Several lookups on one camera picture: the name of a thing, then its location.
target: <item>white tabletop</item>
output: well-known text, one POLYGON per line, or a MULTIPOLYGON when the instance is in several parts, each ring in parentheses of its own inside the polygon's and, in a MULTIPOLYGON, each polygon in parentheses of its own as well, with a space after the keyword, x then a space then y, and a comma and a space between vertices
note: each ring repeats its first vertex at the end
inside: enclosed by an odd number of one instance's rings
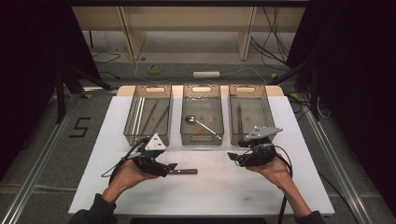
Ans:
MULTIPOLYGON (((108 178, 100 175, 130 149, 123 135, 132 97, 113 97, 87 168, 69 209, 89 209, 94 194, 102 193, 108 178)), ((334 210, 309 154, 287 97, 269 97, 276 127, 283 128, 273 141, 289 154, 294 181, 312 210, 332 215, 334 210)), ((224 136, 221 146, 182 146, 181 98, 173 104, 171 143, 157 158, 177 163, 177 169, 198 169, 197 175, 168 175, 140 183, 117 200, 115 214, 131 217, 265 217, 279 213, 283 194, 261 175, 238 167, 227 151, 241 154, 246 148, 230 144, 228 99, 222 98, 224 136)), ((289 205, 285 214, 292 214, 289 205)))

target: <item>black tool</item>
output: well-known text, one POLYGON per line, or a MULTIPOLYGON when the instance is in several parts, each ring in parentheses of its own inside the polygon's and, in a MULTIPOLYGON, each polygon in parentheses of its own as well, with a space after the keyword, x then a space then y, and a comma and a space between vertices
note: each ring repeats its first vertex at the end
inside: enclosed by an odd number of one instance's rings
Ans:
POLYGON ((251 153, 237 155, 228 152, 230 160, 239 166, 263 166, 272 161, 276 156, 276 150, 269 135, 281 132, 281 128, 255 127, 249 135, 248 141, 238 141, 240 147, 250 147, 251 153))
POLYGON ((140 139, 129 150, 125 157, 122 157, 117 163, 110 176, 108 184, 110 185, 111 181, 116 176, 117 171, 127 160, 133 160, 137 168, 139 168, 143 173, 166 177, 170 171, 175 169, 177 163, 165 165, 155 161, 159 155, 165 152, 165 149, 165 145, 156 133, 152 137, 140 139))

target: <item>cable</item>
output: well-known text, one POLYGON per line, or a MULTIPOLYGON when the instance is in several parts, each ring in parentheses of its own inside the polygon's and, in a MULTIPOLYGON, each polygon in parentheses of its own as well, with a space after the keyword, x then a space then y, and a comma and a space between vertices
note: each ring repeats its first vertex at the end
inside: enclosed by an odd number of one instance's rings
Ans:
POLYGON ((238 71, 236 71, 236 72, 232 72, 232 73, 225 74, 225 75, 220 75, 220 76, 221 76, 221 77, 232 76, 232 75, 235 75, 235 74, 237 74, 237 73, 240 73, 240 72, 243 72, 243 71, 247 71, 247 70, 252 70, 252 71, 254 71, 254 72, 262 79, 262 81, 264 81, 264 85, 267 84, 267 81, 265 81, 265 79, 262 77, 262 75, 261 75, 256 69, 254 69, 254 68, 244 68, 244 69, 238 70, 238 71))
MULTIPOLYGON (((259 147, 259 146, 255 146, 254 148, 251 148, 251 149, 247 150, 247 151, 244 152, 241 156, 246 155, 249 151, 253 151, 253 149, 256 149, 257 147, 259 147)), ((237 163, 237 160, 235 160, 235 161, 233 161, 233 162, 235 163, 235 165, 242 167, 242 166, 245 165, 245 162, 248 161, 248 159, 250 159, 250 157, 251 157, 252 155, 253 155, 253 154, 250 154, 249 157, 247 157, 247 159, 245 159, 244 162, 242 162, 241 164, 238 164, 238 163, 237 163)))
POLYGON ((145 141, 147 141, 147 138, 142 138, 142 139, 140 139, 136 144, 134 144, 134 145, 132 146, 132 148, 128 151, 128 153, 126 153, 126 155, 125 155, 124 157, 122 157, 121 160, 120 160, 119 162, 117 162, 117 164, 115 164, 113 167, 111 167, 108 171, 104 172, 104 173, 103 173, 102 175, 100 175, 100 176, 101 176, 101 177, 111 177, 111 176, 114 176, 114 175, 115 175, 114 172, 113 172, 111 175, 108 175, 108 173, 109 173, 111 170, 113 170, 113 169, 116 170, 116 169, 117 169, 117 166, 119 166, 121 162, 124 163, 126 160, 128 160, 129 156, 130 156, 131 153, 134 151, 134 149, 137 148, 141 143, 143 143, 143 142, 145 142, 145 141))
POLYGON ((252 47, 253 47, 255 50, 257 50, 257 51, 262 55, 262 62, 264 63, 265 66, 270 67, 270 68, 273 68, 273 69, 276 69, 276 70, 289 72, 289 70, 282 69, 282 68, 276 68, 276 67, 273 67, 273 66, 267 64, 267 63, 265 62, 263 56, 265 56, 265 57, 267 57, 267 58, 275 59, 275 60, 279 61, 280 63, 283 63, 283 64, 286 65, 286 63, 285 63, 284 61, 282 61, 281 59, 277 58, 273 53, 271 53, 270 51, 268 51, 268 50, 265 49, 264 47, 260 46, 260 44, 257 43, 257 41, 256 41, 253 37, 251 37, 251 40, 252 40, 252 42, 250 42, 250 43, 252 44, 252 47))
POLYGON ((337 192, 338 196, 340 196, 341 200, 344 202, 344 204, 346 205, 347 209, 349 210, 350 214, 353 216, 353 219, 355 219, 355 222, 357 224, 359 224, 358 218, 355 216, 355 214, 352 211, 352 207, 350 206, 350 204, 347 202, 347 199, 342 195, 342 193, 335 187, 335 185, 328 179, 326 178, 325 175, 321 174, 320 172, 318 172, 319 176, 322 177, 324 180, 326 180, 326 182, 335 190, 335 192, 337 192))
POLYGON ((318 103, 317 103, 318 112, 319 112, 319 114, 320 114, 324 119, 328 119, 328 118, 330 117, 330 114, 332 113, 332 111, 329 110, 329 114, 328 114, 328 115, 326 115, 326 116, 323 115, 322 112, 321 112, 320 109, 319 109, 319 101, 320 101, 320 97, 318 98, 318 103))
MULTIPOLYGON (((171 79, 166 79, 166 80, 161 80, 161 81, 155 81, 155 80, 145 79, 145 78, 139 77, 139 76, 137 75, 138 63, 137 63, 137 60, 134 60, 134 62, 135 62, 135 64, 136 64, 136 67, 135 67, 135 70, 134 70, 134 77, 136 77, 137 79, 143 80, 143 81, 150 82, 150 83, 164 83, 164 82, 168 82, 168 81, 188 81, 188 80, 195 80, 195 79, 197 79, 197 78, 195 78, 195 77, 192 77, 192 78, 181 78, 181 79, 179 79, 179 78, 171 78, 171 79)), ((240 69, 240 70, 238 70, 238 71, 235 71, 235 72, 232 72, 232 73, 229 73, 229 74, 225 74, 225 75, 220 75, 220 76, 221 76, 221 77, 227 77, 227 76, 235 75, 235 74, 237 74, 237 73, 240 73, 240 72, 243 72, 243 71, 247 71, 247 70, 254 71, 254 72, 262 79, 262 81, 264 82, 264 84, 265 84, 265 85, 267 84, 267 81, 265 80, 265 78, 262 77, 262 75, 261 75, 257 70, 255 70, 254 68, 244 68, 244 69, 240 69)), ((209 82, 212 82, 212 83, 219 84, 218 82, 209 80, 209 79, 207 79, 207 78, 202 78, 202 79, 203 79, 203 80, 206 80, 206 81, 209 81, 209 82)))
MULTIPOLYGON (((275 155, 275 156, 278 157, 280 160, 282 160, 282 161, 285 163, 285 165, 288 167, 288 169, 289 169, 290 177, 293 178, 293 168, 292 168, 292 166, 291 166, 291 160, 290 160, 289 154, 288 154, 288 153, 286 152, 286 150, 283 149, 282 147, 278 147, 278 146, 274 146, 274 147, 277 147, 277 148, 282 149, 282 151, 283 151, 283 152, 286 154, 286 156, 288 157, 289 162, 287 162, 283 157, 281 157, 281 156, 278 155, 277 153, 274 153, 273 151, 271 151, 271 150, 269 150, 269 149, 267 149, 267 148, 265 148, 265 147, 264 147, 263 149, 266 150, 266 151, 268 151, 269 153, 275 155)), ((277 223, 278 223, 278 224, 281 224, 281 223, 283 222, 283 216, 284 216, 284 214, 285 214, 286 202, 287 202, 287 201, 288 201, 288 199, 286 198, 286 195, 284 195, 284 196, 283 196, 283 199, 282 199, 282 204, 280 205, 279 217, 278 217, 278 219, 277 219, 277 223)))
POLYGON ((306 113, 308 113, 310 110, 311 110, 311 109, 309 109, 309 108, 306 109, 305 112, 297 119, 297 122, 300 121, 300 119, 301 119, 306 113))
POLYGON ((116 79, 121 79, 119 76, 116 76, 111 72, 99 72, 99 73, 107 73, 107 74, 110 74, 111 76, 115 77, 116 79))
POLYGON ((267 21, 268 21, 268 24, 269 24, 269 26, 270 26, 270 28, 271 28, 270 34, 271 34, 271 33, 274 34, 274 37, 276 38, 276 44, 277 44, 277 48, 278 48, 278 50, 279 50, 279 53, 280 53, 280 55, 281 55, 283 61, 286 61, 286 59, 285 59, 285 57, 283 56, 283 54, 285 54, 286 57, 288 57, 288 53, 286 53, 286 51, 289 52, 289 50, 288 50, 288 49, 285 47, 285 45, 283 44, 282 39, 280 38, 280 32, 278 31, 279 20, 277 19, 277 17, 278 17, 278 13, 279 13, 279 8, 278 8, 278 7, 275 7, 275 8, 274 8, 274 21, 273 21, 273 25, 271 25, 271 22, 270 22, 270 19, 268 18, 268 14, 267 14, 267 12, 266 12, 266 10, 265 10, 265 7, 263 7, 262 9, 263 9, 264 15, 265 15, 265 17, 266 17, 266 19, 267 19, 267 21))
POLYGON ((300 106, 298 111, 293 111, 294 114, 300 113, 303 110, 303 106, 310 106, 309 102, 301 101, 301 100, 297 99, 296 97, 292 96, 291 94, 292 94, 292 92, 285 94, 288 98, 290 98, 292 100, 292 102, 290 102, 290 103, 291 104, 296 103, 300 106))
POLYGON ((113 58, 113 59, 107 60, 105 62, 95 62, 95 63, 108 63, 108 62, 111 62, 111 61, 114 61, 114 60, 118 59, 121 56, 120 54, 110 53, 110 52, 106 52, 106 51, 100 51, 99 53, 92 55, 92 57, 94 58, 94 57, 96 57, 96 56, 98 56, 99 54, 102 54, 102 53, 115 55, 116 57, 113 58))

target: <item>sleeve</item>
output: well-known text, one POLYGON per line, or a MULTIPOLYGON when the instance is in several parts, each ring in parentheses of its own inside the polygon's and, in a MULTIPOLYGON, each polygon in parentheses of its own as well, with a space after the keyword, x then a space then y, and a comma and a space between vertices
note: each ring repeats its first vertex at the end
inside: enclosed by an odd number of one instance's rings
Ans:
POLYGON ((102 195, 96 194, 91 209, 77 211, 69 224, 115 224, 117 218, 113 215, 114 209, 116 209, 115 204, 109 204, 102 195))
POLYGON ((315 211, 307 217, 296 217, 295 220, 297 224, 325 224, 319 211, 315 211))

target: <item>metal frame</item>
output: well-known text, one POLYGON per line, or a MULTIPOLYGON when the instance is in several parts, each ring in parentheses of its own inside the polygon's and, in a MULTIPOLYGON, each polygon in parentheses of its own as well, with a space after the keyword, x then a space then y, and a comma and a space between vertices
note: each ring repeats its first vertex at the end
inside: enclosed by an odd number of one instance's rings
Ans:
MULTIPOLYGON (((306 96, 302 96, 302 98, 304 101, 307 101, 306 96)), ((364 202, 361 200, 359 193, 356 191, 351 180, 349 179, 347 172, 344 169, 344 166, 341 164, 337 154, 332 148, 332 144, 327 137, 326 132, 323 130, 320 122, 316 121, 311 112, 306 113, 306 115, 308 117, 308 121, 312 127, 312 130, 317 136, 323 152, 326 155, 330 166, 332 167, 332 171, 334 172, 334 175, 337 178, 337 181, 340 184, 342 191, 345 193, 345 197, 349 202, 352 211, 358 219, 359 223, 374 223, 370 218, 370 215, 367 212, 367 208, 364 205, 364 202)))
POLYGON ((65 0, 73 7, 307 7, 337 0, 65 0))
POLYGON ((70 103, 66 108, 66 113, 64 114, 64 118, 59 124, 55 124, 55 128, 52 131, 47 144, 44 146, 43 151, 41 152, 40 156, 38 157, 35 165, 32 168, 32 171, 27 176, 25 182, 21 186, 20 191, 18 192, 17 196, 12 201, 10 207, 8 208, 6 215, 2 220, 2 224, 11 224, 17 223, 24 206, 27 204, 27 201, 32 194, 33 189, 35 188, 35 184, 37 183, 38 179, 40 178, 42 172, 44 171, 48 160, 56 147, 56 144, 61 136, 61 133, 64 130, 64 126, 67 123, 70 113, 72 112, 74 106, 79 100, 79 95, 74 95, 70 99, 70 103))

